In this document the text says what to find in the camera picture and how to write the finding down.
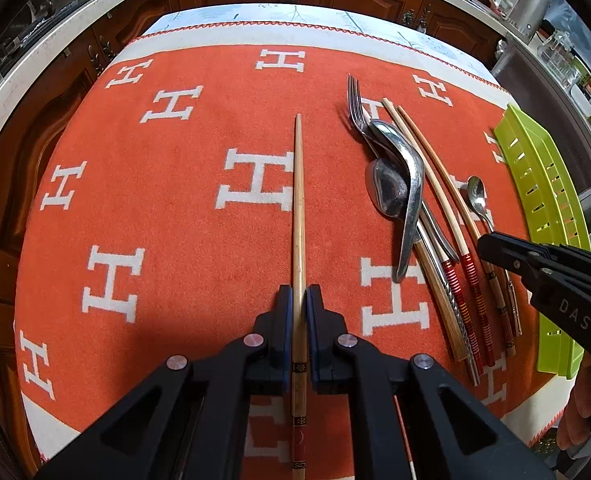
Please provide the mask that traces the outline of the person's right hand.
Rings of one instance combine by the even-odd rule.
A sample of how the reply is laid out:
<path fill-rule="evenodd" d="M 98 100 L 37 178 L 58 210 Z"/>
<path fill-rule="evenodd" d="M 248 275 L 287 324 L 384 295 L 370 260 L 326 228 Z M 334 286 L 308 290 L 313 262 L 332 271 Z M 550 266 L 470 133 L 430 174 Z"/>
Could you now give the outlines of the person's right hand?
<path fill-rule="evenodd" d="M 557 445 L 567 450 L 581 445 L 591 436 L 591 355 L 584 353 L 565 411 L 557 431 Z"/>

